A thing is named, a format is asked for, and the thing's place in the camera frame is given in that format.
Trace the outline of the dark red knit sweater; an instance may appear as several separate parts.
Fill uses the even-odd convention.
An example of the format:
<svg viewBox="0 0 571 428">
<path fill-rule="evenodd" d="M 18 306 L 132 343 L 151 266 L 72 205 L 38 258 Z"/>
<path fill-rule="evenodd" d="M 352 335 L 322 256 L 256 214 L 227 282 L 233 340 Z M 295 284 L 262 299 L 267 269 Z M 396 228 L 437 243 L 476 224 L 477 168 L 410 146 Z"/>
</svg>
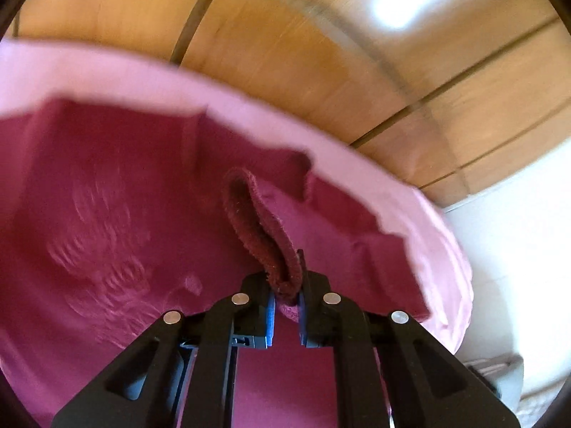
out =
<svg viewBox="0 0 571 428">
<path fill-rule="evenodd" d="M 43 427 L 163 312 L 193 314 L 265 271 L 275 345 L 238 363 L 238 427 L 333 427 L 332 355 L 298 337 L 302 272 L 365 310 L 430 311 L 401 237 L 203 113 L 52 100 L 1 122 L 1 368 Z"/>
</svg>

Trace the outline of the wooden panelled headboard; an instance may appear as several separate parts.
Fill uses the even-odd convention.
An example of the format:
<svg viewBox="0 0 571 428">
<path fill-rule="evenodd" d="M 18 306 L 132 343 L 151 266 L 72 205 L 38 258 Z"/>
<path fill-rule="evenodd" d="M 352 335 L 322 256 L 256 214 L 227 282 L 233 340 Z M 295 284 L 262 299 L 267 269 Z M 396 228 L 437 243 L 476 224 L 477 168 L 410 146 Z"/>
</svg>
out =
<svg viewBox="0 0 571 428">
<path fill-rule="evenodd" d="M 1 0 L 5 37 L 201 73 L 442 205 L 569 138 L 569 28 L 549 0 Z"/>
</svg>

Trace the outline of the pink quilted bedspread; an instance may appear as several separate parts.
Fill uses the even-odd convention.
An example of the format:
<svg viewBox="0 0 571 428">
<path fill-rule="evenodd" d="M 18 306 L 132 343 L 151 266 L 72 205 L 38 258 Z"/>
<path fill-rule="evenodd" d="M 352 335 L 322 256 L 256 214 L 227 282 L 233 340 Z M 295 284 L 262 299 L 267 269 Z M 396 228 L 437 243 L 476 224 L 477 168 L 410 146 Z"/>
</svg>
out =
<svg viewBox="0 0 571 428">
<path fill-rule="evenodd" d="M 165 116 L 203 113 L 257 146 L 306 154 L 321 180 L 368 209 L 383 232 L 404 240 L 430 311 L 419 322 L 449 351 L 458 351 L 472 312 L 471 269 L 441 212 L 420 190 L 324 134 L 200 75 L 95 47 L 2 42 L 1 121 L 52 100 Z"/>
</svg>

